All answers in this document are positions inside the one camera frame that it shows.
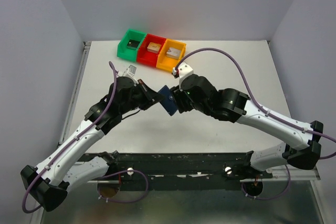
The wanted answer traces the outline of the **blue card holder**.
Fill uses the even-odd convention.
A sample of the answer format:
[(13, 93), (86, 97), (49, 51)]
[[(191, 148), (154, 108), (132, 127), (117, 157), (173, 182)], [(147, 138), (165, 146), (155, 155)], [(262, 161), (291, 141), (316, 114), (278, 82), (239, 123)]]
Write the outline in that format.
[(159, 94), (164, 96), (164, 99), (160, 102), (161, 106), (170, 116), (173, 116), (178, 111), (178, 107), (175, 104), (174, 98), (168, 86), (163, 86), (159, 90)]

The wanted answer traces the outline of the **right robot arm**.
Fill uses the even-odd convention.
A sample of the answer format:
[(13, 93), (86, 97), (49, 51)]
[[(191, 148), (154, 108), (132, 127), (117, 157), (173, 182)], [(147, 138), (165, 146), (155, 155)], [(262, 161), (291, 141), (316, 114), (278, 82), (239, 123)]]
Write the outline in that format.
[(263, 112), (247, 94), (232, 88), (217, 90), (205, 77), (196, 74), (170, 91), (180, 113), (197, 110), (219, 121), (251, 126), (282, 141), (274, 147), (249, 152), (241, 165), (246, 177), (287, 164), (311, 170), (320, 158), (318, 133), (323, 124), (318, 121), (303, 123), (279, 113), (272, 117), (271, 111)]

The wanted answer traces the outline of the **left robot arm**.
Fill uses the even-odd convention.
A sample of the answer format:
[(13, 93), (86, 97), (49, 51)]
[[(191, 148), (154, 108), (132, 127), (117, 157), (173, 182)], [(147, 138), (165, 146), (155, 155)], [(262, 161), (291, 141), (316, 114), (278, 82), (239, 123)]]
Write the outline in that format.
[(78, 128), (44, 161), (26, 165), (20, 172), (26, 192), (23, 200), (32, 196), (46, 211), (55, 210), (67, 197), (76, 182), (93, 178), (112, 179), (115, 164), (98, 157), (97, 165), (86, 165), (83, 175), (70, 175), (71, 168), (94, 143), (105, 137), (122, 121), (124, 114), (145, 111), (163, 101), (164, 95), (149, 88), (141, 79), (117, 77), (109, 92), (90, 107)]

